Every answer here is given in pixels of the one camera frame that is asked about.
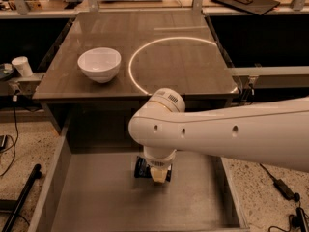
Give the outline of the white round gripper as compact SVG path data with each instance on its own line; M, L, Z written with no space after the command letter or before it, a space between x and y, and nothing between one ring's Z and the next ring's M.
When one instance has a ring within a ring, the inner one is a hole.
M154 182L163 184L166 181L167 169L172 165L175 156L175 152L164 158L157 158L147 152L144 153L145 160L151 167L150 172Z

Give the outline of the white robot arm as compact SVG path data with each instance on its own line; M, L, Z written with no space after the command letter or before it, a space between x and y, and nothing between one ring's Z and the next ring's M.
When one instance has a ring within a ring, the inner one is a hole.
M156 169L168 168L183 150L309 171L308 98L187 112L177 92L161 88L128 131Z

